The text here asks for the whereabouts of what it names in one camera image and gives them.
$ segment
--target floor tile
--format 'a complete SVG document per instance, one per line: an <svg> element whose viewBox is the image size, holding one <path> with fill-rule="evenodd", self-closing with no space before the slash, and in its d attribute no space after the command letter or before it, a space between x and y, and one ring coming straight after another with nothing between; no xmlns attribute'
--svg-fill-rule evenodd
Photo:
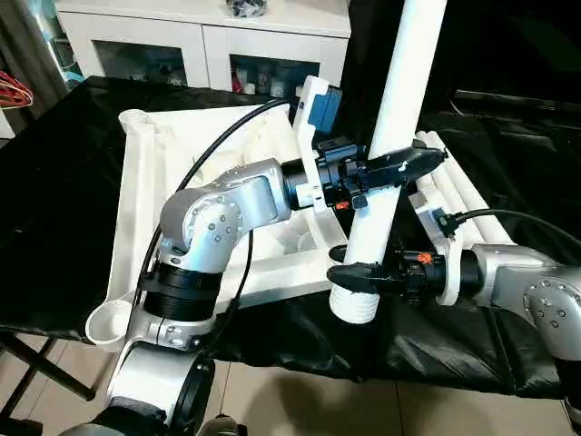
<svg viewBox="0 0 581 436"><path fill-rule="evenodd" d="M44 343L46 337L35 336L29 334L18 334L19 339L29 345L31 348L39 351ZM53 349L48 353L48 359L56 363L61 357L66 346L66 341L57 341ZM0 357L0 407L4 407L6 401L16 388L16 385L22 380L28 370L28 365L17 359L9 352L4 352ZM22 420L28 418L32 411L38 397L46 384L47 378L42 373L38 372L31 381L28 389L18 402L12 417Z"/></svg>
<svg viewBox="0 0 581 436"><path fill-rule="evenodd" d="M395 386L233 363L222 413L257 436L401 435Z"/></svg>
<svg viewBox="0 0 581 436"><path fill-rule="evenodd" d="M572 436L560 401L398 382L406 436Z"/></svg>
<svg viewBox="0 0 581 436"><path fill-rule="evenodd" d="M98 389L92 401L50 380L36 402L30 419L44 425L43 436L55 436L82 422L91 421L104 406L116 356L91 345L69 342L58 366L80 382Z"/></svg>
<svg viewBox="0 0 581 436"><path fill-rule="evenodd" d="M226 381L228 380L228 371L230 370L229 362L214 362L216 363L216 373L214 373L214 381L212 383L208 405L206 406L206 413L203 419L204 422L211 420L220 414L224 398L224 390L226 389Z"/></svg>

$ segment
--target black cable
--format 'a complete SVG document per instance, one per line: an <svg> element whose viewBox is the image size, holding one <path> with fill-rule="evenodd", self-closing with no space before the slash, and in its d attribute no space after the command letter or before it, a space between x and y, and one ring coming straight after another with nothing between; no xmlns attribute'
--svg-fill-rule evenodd
<svg viewBox="0 0 581 436"><path fill-rule="evenodd" d="M208 160L208 158L212 155L212 153L214 153L214 151L226 139L228 139L228 137L230 137L231 134L233 134L239 128L241 128L243 125L248 123L252 118L255 118L256 116L268 111L269 109L271 109L273 107L280 106L280 105L287 104L287 103L288 102L286 100L283 100L283 99L272 100L271 102L268 102L268 103L262 105L261 107L254 109L252 112L244 115L240 120L238 120L236 123L231 125L223 134L221 134L218 137L218 139L216 139L213 142L212 145L210 145L210 147L208 147L206 149L205 152L202 153L202 155L195 162L195 164L192 166L190 171L185 175L185 177L183 177L182 182L180 183L178 188L175 190L175 192L177 193L178 191L181 191L182 189L184 189L188 185L188 183L194 177L194 175L196 175L196 173L198 172L200 167ZM149 242L149 245L147 247L147 251L145 252L145 257L143 258L142 269L140 272L140 278L145 276L148 272L149 264L150 264L150 261L153 257L153 252L155 251L155 247L157 246L157 243L158 243L161 235L162 235L162 229L161 229L160 225L158 224L157 227L155 228L155 231L153 232L153 236ZM141 300L141 297L142 297L142 287L141 287L140 283L137 283L137 287L135 289L135 295L133 297L132 311L131 311L130 320L129 320L128 325L131 325L131 322L133 320L133 313L135 312L134 308L138 305L139 301Z"/></svg>
<svg viewBox="0 0 581 436"><path fill-rule="evenodd" d="M450 217L456 221L457 228L458 225L464 223L467 220L472 218L477 218L479 216L486 216L486 215L508 215L508 216L515 216L517 218L524 218L526 220L532 221L533 223L537 223L540 225L544 225L548 229L551 229L553 232L561 235L563 238L567 239L577 247L581 248L581 241L579 241L575 236L571 233L566 232L565 230L557 227L556 225L545 221L541 218L538 218L534 215L530 215L528 213L517 212L517 211L509 211L507 209L476 209L475 211L469 211L465 213L455 213L450 215Z"/></svg>
<svg viewBox="0 0 581 436"><path fill-rule="evenodd" d="M242 280L240 285L238 286L238 291L234 295L234 298L230 300L230 304L228 304L228 308L224 313L224 318L222 320L222 324L216 330L216 333L213 335L212 341L208 343L208 346L204 347L204 349L198 355L196 360L203 361L205 358L211 358L212 352L218 345L220 338L222 337L223 333L228 328L234 313L238 309L238 305L240 304L240 297L242 295L242 289L244 289L244 284L246 283L246 279L248 278L248 273L251 270L251 263L252 263L252 247L254 245L254 231L250 230L248 232L248 255L246 257L246 266L244 267L244 274L242 275Z"/></svg>

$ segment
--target glass cabinet door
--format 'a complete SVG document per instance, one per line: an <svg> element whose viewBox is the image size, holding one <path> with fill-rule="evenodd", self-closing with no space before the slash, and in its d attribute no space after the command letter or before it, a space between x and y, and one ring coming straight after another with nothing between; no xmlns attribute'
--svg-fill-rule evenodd
<svg viewBox="0 0 581 436"><path fill-rule="evenodd" d="M210 87L292 97L307 75L340 85L347 39L204 25Z"/></svg>
<svg viewBox="0 0 581 436"><path fill-rule="evenodd" d="M232 91L293 98L308 75L319 75L316 62L291 61L271 57L230 55Z"/></svg>
<svg viewBox="0 0 581 436"><path fill-rule="evenodd" d="M182 50L159 45L93 41L107 77L187 85Z"/></svg>
<svg viewBox="0 0 581 436"><path fill-rule="evenodd" d="M71 12L59 17L85 77L209 85L201 25Z"/></svg>

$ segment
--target white tray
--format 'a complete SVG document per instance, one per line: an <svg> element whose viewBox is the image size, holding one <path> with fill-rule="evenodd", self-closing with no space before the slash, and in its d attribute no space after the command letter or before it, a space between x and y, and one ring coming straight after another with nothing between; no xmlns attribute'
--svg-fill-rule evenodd
<svg viewBox="0 0 581 436"><path fill-rule="evenodd" d="M165 113L125 111L127 133L123 179L107 297L87 320L87 337L108 351L123 344L126 319L143 256L162 206L203 151L236 120L257 106ZM271 109L233 134L204 164L190 186L203 185L234 165L274 157L300 157L288 106ZM347 243L331 210L293 213L286 223L257 229L251 272L241 306L272 302L330 289L329 248ZM215 312L223 312L240 283L248 239L234 249L222 277Z"/></svg>

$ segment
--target black table cover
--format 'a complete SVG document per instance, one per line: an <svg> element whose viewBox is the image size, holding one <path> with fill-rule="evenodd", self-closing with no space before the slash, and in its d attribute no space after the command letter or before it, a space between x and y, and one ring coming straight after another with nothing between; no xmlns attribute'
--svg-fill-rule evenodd
<svg viewBox="0 0 581 436"><path fill-rule="evenodd" d="M109 278L123 169L120 112L262 101L93 77L0 149L0 327L85 340L85 320L103 300ZM533 213L579 235L578 134L443 114L424 116L421 127L440 132L490 206ZM406 199L400 203L393 239L428 249ZM347 227L349 218L340 217ZM574 247L544 229L511 219L503 224L518 243L581 262ZM467 302L409 306L384 298L365 326L337 319L327 292L274 302L240 310L219 357L355 381L561 396L535 331L511 313Z"/></svg>

